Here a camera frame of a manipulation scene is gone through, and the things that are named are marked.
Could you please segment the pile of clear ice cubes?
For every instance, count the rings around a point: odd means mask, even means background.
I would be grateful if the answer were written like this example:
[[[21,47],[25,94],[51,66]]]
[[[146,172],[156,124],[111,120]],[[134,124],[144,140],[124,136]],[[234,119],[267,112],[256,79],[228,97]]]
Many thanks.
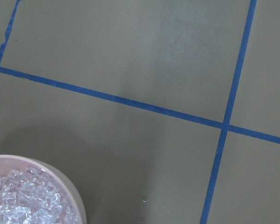
[[[78,224],[79,218],[61,185],[32,166],[0,176],[0,224]]]

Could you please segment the pink bowl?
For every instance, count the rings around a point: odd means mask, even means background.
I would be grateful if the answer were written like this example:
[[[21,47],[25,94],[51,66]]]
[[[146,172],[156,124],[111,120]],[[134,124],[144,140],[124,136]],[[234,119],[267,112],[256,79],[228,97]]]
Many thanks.
[[[57,168],[36,159],[0,154],[0,177],[6,176],[13,169],[25,170],[29,166],[48,172],[61,185],[61,188],[66,192],[74,211],[77,213],[78,222],[80,224],[86,224],[87,217],[83,200],[75,185],[65,174]]]

